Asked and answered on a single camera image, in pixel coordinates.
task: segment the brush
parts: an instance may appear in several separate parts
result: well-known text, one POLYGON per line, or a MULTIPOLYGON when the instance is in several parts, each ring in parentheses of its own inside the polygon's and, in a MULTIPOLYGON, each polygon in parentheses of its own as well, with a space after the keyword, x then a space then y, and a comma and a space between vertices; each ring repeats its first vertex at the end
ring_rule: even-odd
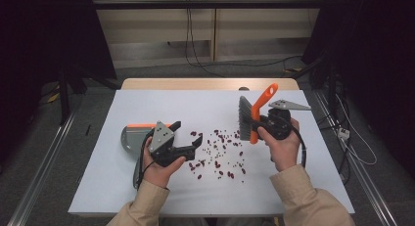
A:
POLYGON ((278 85, 272 83, 266 88, 266 90, 260 95, 255 104, 252 106, 251 103, 241 96, 239 99, 239 130, 240 139, 250 141, 251 144, 256 144, 258 141, 258 134, 252 131, 251 124, 253 120, 260 121, 259 109, 263 107, 277 92, 278 85))

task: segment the person's left hand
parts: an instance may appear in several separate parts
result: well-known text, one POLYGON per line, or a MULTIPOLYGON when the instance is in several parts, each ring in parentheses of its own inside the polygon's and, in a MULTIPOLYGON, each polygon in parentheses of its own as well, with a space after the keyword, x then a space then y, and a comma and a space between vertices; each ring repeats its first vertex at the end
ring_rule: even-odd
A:
POLYGON ((146 141, 146 145, 144 146, 144 156, 143 156, 143 170, 150 165, 146 172, 144 172, 144 179, 149 181, 150 183, 157 185, 161 188, 167 187, 168 180, 170 179, 170 176, 176 172, 182 166, 184 161, 186 161, 186 158, 180 157, 176 159, 172 164, 170 164, 167 167, 162 167, 158 165, 157 163, 152 163, 153 158, 150 155, 149 146, 152 141, 153 137, 149 137, 146 141))

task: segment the white cable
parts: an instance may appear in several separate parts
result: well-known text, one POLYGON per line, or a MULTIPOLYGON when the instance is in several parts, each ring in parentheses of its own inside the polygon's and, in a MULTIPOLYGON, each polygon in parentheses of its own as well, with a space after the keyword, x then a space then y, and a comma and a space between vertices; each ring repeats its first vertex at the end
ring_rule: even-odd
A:
POLYGON ((350 119, 348 118, 348 116, 347 116, 347 112, 346 112, 346 109, 345 109, 345 107, 343 106, 343 103, 342 103, 342 100, 339 98, 339 96, 336 94, 336 97, 337 97, 337 99, 339 100, 339 102, 340 102, 340 105, 342 106, 342 109, 343 109, 343 112, 345 113, 345 116, 346 116, 346 119, 347 119, 347 121, 348 121, 348 123, 350 124, 350 127, 354 130, 354 132, 356 132, 356 134, 360 137, 360 139, 366 144, 366 146, 367 146, 367 148, 369 148, 369 150, 370 150, 370 152, 372 153, 372 155, 373 155, 373 157, 375 158, 375 160, 373 161, 373 162, 368 162, 368 161, 365 161, 365 160, 363 160, 363 159, 361 159, 358 155, 357 155, 357 153, 355 153, 354 151, 352 151, 348 146, 346 146, 346 148, 350 151, 350 153, 355 157, 355 158, 357 158, 360 162, 362 162, 362 163, 365 163, 365 164, 368 164, 368 165, 373 165, 373 164, 376 164, 376 162, 378 162, 378 158, 376 157, 376 155, 375 155, 375 152, 373 152, 373 150, 372 150, 372 148, 370 147, 370 145, 369 144, 367 144, 367 142, 363 139, 363 137, 361 137, 361 135, 357 132, 357 130, 354 128, 354 126, 353 126, 353 124, 351 124, 351 121, 350 121, 350 119))

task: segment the hand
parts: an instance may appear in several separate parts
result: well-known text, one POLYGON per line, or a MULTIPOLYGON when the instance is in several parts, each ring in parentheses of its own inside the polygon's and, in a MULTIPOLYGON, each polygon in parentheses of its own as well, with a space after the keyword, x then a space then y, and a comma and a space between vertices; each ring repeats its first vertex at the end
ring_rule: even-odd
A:
MULTIPOLYGON (((299 122, 291 118, 291 124, 300 130, 299 122)), ((283 171, 297 164, 297 155, 299 154, 300 139, 294 131, 285 140, 276 140, 263 127, 258 128, 259 136, 269 147, 271 158, 275 163, 278 171, 283 171)))
POLYGON ((168 180, 170 179, 170 176, 176 170, 180 168, 180 166, 184 163, 186 158, 180 157, 167 167, 162 167, 155 162, 152 163, 153 158, 151 157, 150 151, 149 151, 149 146, 150 146, 151 141, 152 141, 152 137, 149 137, 144 147, 143 170, 144 168, 149 166, 146 172, 144 173, 144 179, 161 188, 166 188, 168 184, 168 180))

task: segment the beige jacket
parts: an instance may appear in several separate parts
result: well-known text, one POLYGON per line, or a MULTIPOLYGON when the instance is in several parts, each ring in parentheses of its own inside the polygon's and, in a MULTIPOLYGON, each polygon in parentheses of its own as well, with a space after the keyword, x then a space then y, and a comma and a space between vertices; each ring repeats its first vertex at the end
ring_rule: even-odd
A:
MULTIPOLYGON (((329 192, 314 189, 302 166, 296 165, 270 177, 285 208, 284 221, 293 225, 354 225, 345 207, 329 192)), ((127 203, 108 224, 159 225, 159 212, 169 191, 145 180, 135 201, 127 203)))

